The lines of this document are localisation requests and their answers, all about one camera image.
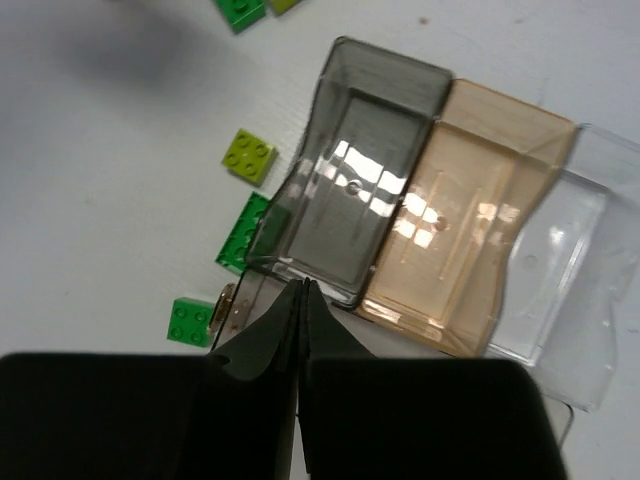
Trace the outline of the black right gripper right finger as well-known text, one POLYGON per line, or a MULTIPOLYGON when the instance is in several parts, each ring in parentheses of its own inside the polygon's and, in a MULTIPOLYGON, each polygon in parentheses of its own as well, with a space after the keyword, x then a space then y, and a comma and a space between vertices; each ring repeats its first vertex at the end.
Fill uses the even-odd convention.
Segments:
POLYGON ((380 358, 300 301, 299 423, 313 479, 563 479, 541 393, 507 360, 380 358))

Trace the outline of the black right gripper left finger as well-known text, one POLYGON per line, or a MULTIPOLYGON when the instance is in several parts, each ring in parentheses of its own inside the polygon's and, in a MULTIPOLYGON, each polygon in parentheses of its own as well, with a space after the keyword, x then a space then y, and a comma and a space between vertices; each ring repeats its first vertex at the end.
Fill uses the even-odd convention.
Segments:
POLYGON ((2 477, 287 478, 303 293, 201 356, 5 356, 2 477))

